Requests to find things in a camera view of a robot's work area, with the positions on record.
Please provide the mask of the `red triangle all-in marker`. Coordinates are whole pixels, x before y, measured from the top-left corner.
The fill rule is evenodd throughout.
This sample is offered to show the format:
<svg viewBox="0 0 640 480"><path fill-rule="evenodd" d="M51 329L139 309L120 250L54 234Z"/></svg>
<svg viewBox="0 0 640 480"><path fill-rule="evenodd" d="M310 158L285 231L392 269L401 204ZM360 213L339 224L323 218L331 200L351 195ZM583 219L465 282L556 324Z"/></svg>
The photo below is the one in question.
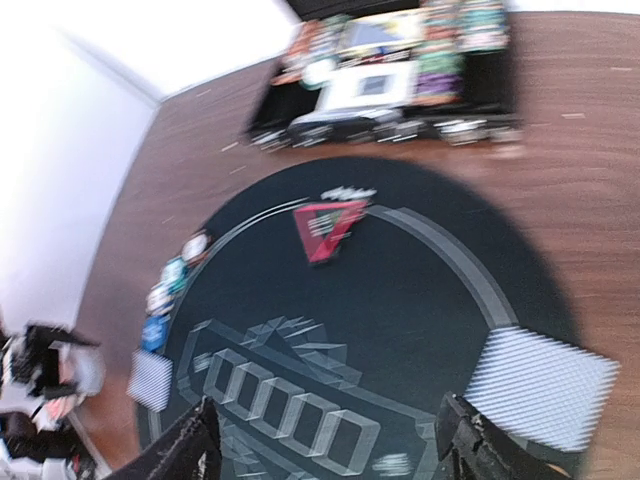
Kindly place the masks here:
<svg viewBox="0 0 640 480"><path fill-rule="evenodd" d="M353 225L366 214L367 200L310 203L293 211L295 225L310 265L330 261Z"/></svg>

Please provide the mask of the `round black poker mat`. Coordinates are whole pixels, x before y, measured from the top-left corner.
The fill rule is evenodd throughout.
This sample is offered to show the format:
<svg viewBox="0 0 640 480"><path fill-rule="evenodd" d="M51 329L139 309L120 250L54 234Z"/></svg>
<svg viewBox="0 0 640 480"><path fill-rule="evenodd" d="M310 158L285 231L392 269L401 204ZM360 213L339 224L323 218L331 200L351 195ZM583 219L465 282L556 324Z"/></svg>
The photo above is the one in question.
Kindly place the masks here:
<svg viewBox="0 0 640 480"><path fill-rule="evenodd" d="M310 265L293 211L367 200L334 258ZM137 411L149 445L205 395L226 479L425 479L426 430L467 387L489 331L579 333L548 266L462 183L372 157L311 161L246 188L203 224L214 238L159 351L169 403Z"/></svg>

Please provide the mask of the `white card box in case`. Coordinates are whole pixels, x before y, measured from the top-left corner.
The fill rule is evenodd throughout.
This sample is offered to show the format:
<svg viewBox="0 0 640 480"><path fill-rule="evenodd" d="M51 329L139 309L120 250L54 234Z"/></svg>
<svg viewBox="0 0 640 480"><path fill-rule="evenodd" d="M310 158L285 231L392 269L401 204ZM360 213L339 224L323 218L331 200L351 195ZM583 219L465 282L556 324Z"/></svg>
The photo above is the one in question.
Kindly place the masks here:
<svg viewBox="0 0 640 480"><path fill-rule="evenodd" d="M321 89L315 110L404 106L413 96L417 69L415 61L401 61L336 70Z"/></svg>

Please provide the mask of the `red black chips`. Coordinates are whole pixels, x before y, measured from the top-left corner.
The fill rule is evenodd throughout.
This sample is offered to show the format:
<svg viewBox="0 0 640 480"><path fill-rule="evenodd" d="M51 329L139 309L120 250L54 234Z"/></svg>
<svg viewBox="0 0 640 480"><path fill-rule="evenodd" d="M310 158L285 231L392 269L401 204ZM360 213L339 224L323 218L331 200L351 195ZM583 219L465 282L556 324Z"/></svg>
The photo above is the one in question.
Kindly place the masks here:
<svg viewBox="0 0 640 480"><path fill-rule="evenodd" d="M181 258L189 268L199 265L214 243L213 235L206 229L193 233L181 250Z"/></svg>

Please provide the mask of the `white blue chips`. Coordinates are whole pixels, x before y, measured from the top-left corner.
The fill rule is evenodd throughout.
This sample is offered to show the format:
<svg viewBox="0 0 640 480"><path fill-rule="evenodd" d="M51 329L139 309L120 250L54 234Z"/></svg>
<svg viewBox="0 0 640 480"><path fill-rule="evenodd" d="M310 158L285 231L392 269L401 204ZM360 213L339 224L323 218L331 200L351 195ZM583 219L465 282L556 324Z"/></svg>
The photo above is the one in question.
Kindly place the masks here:
<svg viewBox="0 0 640 480"><path fill-rule="evenodd" d="M149 316L167 315L174 306L175 296L165 283L154 285L146 298L146 313Z"/></svg>

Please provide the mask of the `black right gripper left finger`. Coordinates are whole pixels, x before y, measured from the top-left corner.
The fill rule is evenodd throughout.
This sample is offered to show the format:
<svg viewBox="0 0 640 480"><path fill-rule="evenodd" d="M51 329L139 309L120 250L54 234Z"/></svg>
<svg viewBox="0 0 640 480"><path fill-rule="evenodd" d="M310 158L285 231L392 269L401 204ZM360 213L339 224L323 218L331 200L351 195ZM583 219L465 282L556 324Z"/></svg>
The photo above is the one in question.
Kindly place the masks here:
<svg viewBox="0 0 640 480"><path fill-rule="evenodd" d="M222 453L215 401L203 397L141 455L106 479L221 478Z"/></svg>

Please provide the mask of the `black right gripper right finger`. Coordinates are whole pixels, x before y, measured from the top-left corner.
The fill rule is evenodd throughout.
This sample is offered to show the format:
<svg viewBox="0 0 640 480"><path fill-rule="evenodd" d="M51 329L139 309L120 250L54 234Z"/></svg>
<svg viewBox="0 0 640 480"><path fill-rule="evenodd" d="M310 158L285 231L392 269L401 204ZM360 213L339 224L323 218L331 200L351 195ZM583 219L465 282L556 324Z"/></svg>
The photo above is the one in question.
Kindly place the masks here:
<svg viewBox="0 0 640 480"><path fill-rule="evenodd" d="M464 397L448 392L437 414L437 477L449 480L567 479L520 447Z"/></svg>

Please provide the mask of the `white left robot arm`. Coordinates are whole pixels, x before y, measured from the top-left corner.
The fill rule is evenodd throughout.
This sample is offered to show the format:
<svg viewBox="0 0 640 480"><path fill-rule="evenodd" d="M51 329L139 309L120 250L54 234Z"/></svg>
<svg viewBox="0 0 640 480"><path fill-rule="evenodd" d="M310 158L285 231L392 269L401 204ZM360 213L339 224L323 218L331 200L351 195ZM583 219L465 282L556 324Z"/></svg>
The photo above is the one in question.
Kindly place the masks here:
<svg viewBox="0 0 640 480"><path fill-rule="evenodd" d="M64 325L1 331L1 477L95 479L72 416L105 379L101 343Z"/></svg>

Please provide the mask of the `blue card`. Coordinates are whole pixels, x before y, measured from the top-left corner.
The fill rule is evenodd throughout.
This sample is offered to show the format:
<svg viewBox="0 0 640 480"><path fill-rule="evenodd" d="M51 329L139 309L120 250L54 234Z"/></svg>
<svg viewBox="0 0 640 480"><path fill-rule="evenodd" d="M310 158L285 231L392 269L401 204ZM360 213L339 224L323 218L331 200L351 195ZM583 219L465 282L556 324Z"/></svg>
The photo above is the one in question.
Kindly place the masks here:
<svg viewBox="0 0 640 480"><path fill-rule="evenodd" d="M127 394L150 411L160 412L168 403L173 362L162 355L136 350L132 356Z"/></svg>
<svg viewBox="0 0 640 480"><path fill-rule="evenodd" d="M567 453L585 451L620 364L520 327L489 332L466 400L506 432Z"/></svg>

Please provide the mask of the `black poker chip case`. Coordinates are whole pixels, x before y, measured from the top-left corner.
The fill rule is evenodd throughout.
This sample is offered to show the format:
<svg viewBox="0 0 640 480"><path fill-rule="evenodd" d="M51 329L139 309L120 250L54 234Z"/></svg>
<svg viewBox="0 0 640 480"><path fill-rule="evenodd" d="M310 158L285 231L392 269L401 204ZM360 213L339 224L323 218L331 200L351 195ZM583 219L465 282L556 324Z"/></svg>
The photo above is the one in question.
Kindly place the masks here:
<svg viewBox="0 0 640 480"><path fill-rule="evenodd" d="M502 1L295 1L300 28L250 120L264 150L519 140Z"/></svg>

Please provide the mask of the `blue small blind button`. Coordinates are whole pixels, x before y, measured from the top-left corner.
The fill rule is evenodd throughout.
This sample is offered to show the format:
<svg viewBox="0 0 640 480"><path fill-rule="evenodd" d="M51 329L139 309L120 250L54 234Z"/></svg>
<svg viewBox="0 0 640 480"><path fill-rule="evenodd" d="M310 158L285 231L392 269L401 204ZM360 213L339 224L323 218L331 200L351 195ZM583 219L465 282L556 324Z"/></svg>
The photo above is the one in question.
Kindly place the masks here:
<svg viewBox="0 0 640 480"><path fill-rule="evenodd" d="M140 348L147 352L155 352L166 343L168 332L168 316L150 316L142 329Z"/></svg>

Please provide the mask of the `green chips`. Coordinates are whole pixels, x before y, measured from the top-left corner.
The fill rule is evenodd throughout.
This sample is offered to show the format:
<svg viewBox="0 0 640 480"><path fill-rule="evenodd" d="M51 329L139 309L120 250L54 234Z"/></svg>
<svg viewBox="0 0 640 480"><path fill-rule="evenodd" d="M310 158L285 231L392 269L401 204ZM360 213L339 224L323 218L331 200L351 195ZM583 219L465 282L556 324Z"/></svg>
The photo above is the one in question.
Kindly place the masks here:
<svg viewBox="0 0 640 480"><path fill-rule="evenodd" d="M163 267L160 282L170 294L175 294L185 287L188 268L181 256L170 259Z"/></svg>

